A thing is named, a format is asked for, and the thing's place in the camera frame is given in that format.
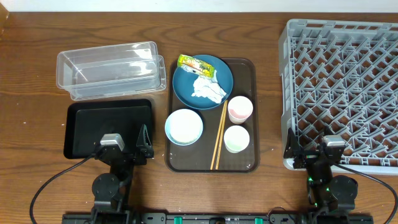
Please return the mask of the light blue bowl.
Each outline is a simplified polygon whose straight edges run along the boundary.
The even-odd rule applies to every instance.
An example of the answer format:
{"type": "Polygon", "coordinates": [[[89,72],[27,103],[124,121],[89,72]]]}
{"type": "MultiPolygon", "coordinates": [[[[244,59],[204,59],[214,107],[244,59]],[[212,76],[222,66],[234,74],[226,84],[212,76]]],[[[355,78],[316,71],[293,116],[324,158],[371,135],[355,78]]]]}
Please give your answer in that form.
{"type": "Polygon", "coordinates": [[[199,140],[203,121],[193,110],[180,109],[172,112],[165,122],[167,138],[178,146],[187,146],[199,140]]]}

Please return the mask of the white cup green inside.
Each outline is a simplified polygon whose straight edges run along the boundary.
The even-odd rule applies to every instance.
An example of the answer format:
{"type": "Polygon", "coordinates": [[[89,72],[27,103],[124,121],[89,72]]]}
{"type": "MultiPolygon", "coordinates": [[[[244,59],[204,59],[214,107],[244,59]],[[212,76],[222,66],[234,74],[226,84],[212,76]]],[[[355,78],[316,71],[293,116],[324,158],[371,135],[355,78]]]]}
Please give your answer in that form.
{"type": "Polygon", "coordinates": [[[231,153],[239,153],[245,150],[250,142],[248,131],[242,126],[231,126],[224,132],[224,144],[231,153]]]}

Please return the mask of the white cup pink inside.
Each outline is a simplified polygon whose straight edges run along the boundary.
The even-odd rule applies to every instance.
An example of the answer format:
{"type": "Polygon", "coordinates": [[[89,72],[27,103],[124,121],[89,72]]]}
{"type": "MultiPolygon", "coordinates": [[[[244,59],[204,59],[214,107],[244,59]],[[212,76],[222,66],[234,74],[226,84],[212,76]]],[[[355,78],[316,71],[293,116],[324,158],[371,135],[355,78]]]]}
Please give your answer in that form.
{"type": "Polygon", "coordinates": [[[235,96],[228,103],[229,120],[234,124],[244,123],[253,112],[253,104],[245,96],[235,96]]]}

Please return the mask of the dark blue round plate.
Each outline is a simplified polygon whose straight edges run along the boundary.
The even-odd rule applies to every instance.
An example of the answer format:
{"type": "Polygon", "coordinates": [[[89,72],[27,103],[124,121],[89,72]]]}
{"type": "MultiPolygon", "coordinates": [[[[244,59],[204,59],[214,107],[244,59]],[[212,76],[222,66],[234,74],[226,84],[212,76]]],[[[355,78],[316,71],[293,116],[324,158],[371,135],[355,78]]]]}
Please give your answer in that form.
{"type": "Polygon", "coordinates": [[[177,98],[185,105],[197,109],[208,110],[222,104],[231,94],[234,85],[234,78],[231,69],[220,58],[212,55],[194,55],[194,58],[205,61],[216,69],[216,79],[219,86],[226,92],[220,103],[215,103],[205,97],[192,96],[194,93],[194,81],[198,75],[188,73],[182,68],[176,68],[172,78],[172,85],[177,98]]]}

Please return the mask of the wooden chopstick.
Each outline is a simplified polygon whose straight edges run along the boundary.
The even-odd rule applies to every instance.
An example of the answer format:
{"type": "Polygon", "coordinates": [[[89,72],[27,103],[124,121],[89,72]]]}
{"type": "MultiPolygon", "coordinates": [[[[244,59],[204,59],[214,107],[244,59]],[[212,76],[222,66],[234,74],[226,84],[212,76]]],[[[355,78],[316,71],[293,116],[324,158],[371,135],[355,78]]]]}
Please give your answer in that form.
{"type": "Polygon", "coordinates": [[[220,141],[221,128],[223,127],[227,104],[228,104],[228,100],[226,100],[224,102],[224,104],[223,104],[223,109],[222,109],[222,112],[221,112],[220,123],[219,123],[219,126],[218,126],[218,132],[217,132],[216,142],[215,142],[215,146],[214,146],[214,150],[213,150],[213,156],[212,156],[212,160],[211,160],[210,170],[213,170],[215,168],[216,154],[217,154],[217,151],[218,151],[218,144],[219,144],[219,141],[220,141]]]}
{"type": "Polygon", "coordinates": [[[224,126],[225,126],[225,120],[226,120],[226,113],[228,109],[228,100],[225,101],[224,103],[224,108],[223,108],[223,117],[221,120],[221,129],[220,129],[220,136],[218,138],[218,148],[217,148],[217,158],[216,158],[216,164],[215,164],[215,169],[218,170],[219,165],[220,165],[220,157],[221,157],[221,143],[223,141],[223,133],[224,133],[224,126]]]}

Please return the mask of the white paper napkin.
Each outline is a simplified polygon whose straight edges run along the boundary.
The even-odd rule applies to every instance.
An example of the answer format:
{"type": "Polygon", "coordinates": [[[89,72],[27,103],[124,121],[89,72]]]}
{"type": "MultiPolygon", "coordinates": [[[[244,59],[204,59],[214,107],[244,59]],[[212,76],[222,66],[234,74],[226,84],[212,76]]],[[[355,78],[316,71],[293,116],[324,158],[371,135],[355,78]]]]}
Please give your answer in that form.
{"type": "Polygon", "coordinates": [[[220,104],[226,96],[226,92],[218,83],[216,74],[217,71],[215,70],[213,78],[198,75],[197,79],[193,82],[193,93],[191,96],[208,98],[212,102],[220,104]]]}

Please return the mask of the yellow green snack wrapper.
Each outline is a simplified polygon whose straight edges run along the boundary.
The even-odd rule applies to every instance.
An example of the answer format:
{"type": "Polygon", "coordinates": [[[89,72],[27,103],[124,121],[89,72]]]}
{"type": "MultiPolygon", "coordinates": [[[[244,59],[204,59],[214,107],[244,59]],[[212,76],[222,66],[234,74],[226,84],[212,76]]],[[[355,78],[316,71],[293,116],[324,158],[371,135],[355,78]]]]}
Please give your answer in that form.
{"type": "Polygon", "coordinates": [[[177,60],[177,67],[182,68],[188,73],[194,73],[206,78],[213,78],[215,67],[200,59],[180,54],[177,60]]]}

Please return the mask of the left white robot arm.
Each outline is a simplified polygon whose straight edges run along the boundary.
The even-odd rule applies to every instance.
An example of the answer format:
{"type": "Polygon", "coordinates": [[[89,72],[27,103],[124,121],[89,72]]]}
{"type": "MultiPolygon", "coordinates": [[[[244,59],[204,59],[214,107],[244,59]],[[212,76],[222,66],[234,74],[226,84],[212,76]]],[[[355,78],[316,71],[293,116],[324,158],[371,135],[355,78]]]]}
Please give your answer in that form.
{"type": "Polygon", "coordinates": [[[129,206],[129,193],[135,166],[154,157],[146,125],[142,125],[136,143],[129,148],[118,133],[105,134],[93,153],[96,160],[110,166],[92,185],[95,197],[90,223],[140,223],[140,215],[129,206]]]}

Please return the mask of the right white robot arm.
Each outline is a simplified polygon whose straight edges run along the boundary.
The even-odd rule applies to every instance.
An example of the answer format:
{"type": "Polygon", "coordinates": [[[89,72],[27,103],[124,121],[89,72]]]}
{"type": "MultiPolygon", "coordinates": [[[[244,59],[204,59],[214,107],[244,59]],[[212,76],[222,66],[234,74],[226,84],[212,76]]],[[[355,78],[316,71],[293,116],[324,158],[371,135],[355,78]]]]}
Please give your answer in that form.
{"type": "Polygon", "coordinates": [[[331,167],[341,160],[345,141],[328,128],[325,131],[326,135],[321,137],[315,150],[304,150],[290,128],[284,151],[285,159],[294,159],[293,168],[307,171],[309,201],[316,207],[309,218],[312,222],[347,216],[354,210],[358,194],[357,181],[345,175],[333,175],[331,167]]]}

